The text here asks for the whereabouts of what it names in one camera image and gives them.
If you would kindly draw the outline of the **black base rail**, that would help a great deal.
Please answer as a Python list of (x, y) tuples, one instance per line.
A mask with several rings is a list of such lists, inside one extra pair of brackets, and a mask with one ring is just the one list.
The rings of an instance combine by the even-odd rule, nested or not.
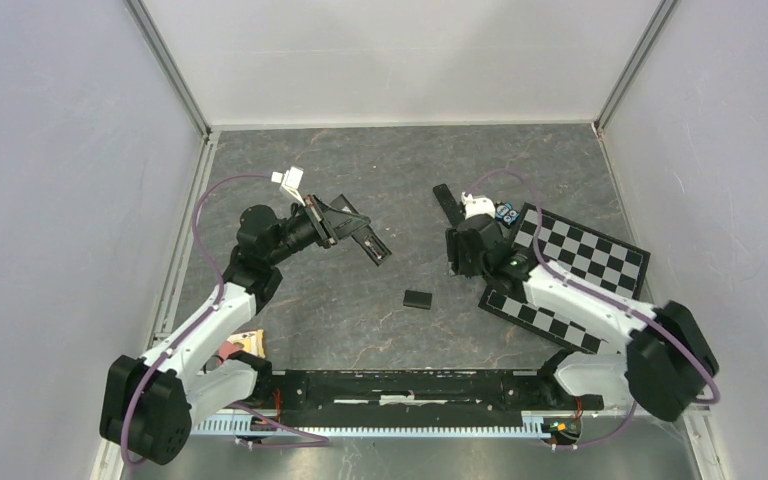
[(284, 370), (258, 379), (245, 404), (300, 427), (514, 427), (524, 412), (600, 411), (531, 370)]

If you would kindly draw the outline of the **blue owl figure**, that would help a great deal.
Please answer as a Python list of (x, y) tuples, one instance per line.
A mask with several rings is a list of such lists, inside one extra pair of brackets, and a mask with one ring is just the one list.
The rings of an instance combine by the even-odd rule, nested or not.
[(504, 227), (513, 228), (519, 220), (520, 212), (509, 202), (501, 202), (495, 205), (495, 220)]

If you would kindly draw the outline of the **black remote back up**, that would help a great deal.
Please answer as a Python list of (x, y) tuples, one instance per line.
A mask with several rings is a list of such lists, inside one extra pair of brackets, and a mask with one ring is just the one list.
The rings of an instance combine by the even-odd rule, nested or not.
[(450, 225), (457, 227), (464, 220), (464, 214), (461, 205), (455, 199), (449, 186), (445, 183), (436, 185), (432, 188), (432, 193)]

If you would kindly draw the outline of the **black remote with buttons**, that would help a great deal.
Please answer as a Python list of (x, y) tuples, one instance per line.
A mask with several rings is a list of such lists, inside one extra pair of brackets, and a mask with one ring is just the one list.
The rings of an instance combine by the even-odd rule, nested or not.
[(376, 266), (381, 266), (392, 255), (392, 251), (370, 226), (356, 230), (351, 234), (351, 238)]

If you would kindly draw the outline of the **black white chessboard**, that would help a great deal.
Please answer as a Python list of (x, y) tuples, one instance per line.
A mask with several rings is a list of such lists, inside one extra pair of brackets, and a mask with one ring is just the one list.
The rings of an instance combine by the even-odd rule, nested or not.
[[(635, 245), (545, 211), (539, 245), (544, 257), (577, 277), (638, 300), (651, 254)], [(487, 287), (478, 307), (557, 345), (588, 354), (611, 351), (591, 329), (544, 307), (511, 299)]]

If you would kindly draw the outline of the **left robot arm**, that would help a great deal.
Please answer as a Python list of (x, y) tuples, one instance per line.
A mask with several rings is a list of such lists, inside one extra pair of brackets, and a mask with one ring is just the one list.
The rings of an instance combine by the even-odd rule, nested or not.
[(192, 429), (237, 401), (266, 405), (274, 394), (271, 366), (251, 354), (232, 354), (204, 365), (240, 326), (272, 299), (283, 276), (279, 263), (318, 245), (328, 249), (370, 226), (369, 217), (338, 209), (315, 195), (279, 218), (267, 205), (240, 216), (237, 243), (207, 300), (169, 337), (137, 358), (110, 366), (100, 415), (100, 436), (158, 465), (173, 460)]

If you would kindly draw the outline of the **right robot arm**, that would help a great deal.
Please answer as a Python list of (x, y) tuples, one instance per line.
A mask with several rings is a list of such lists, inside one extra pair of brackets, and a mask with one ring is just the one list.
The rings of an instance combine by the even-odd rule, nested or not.
[(481, 276), (497, 291), (570, 319), (622, 353), (625, 385), (649, 413), (673, 421), (692, 403), (720, 401), (718, 363), (684, 305), (658, 307), (587, 282), (547, 260), (537, 235), (528, 248), (505, 244), (500, 225), (486, 214), (448, 229), (446, 243), (454, 274)]

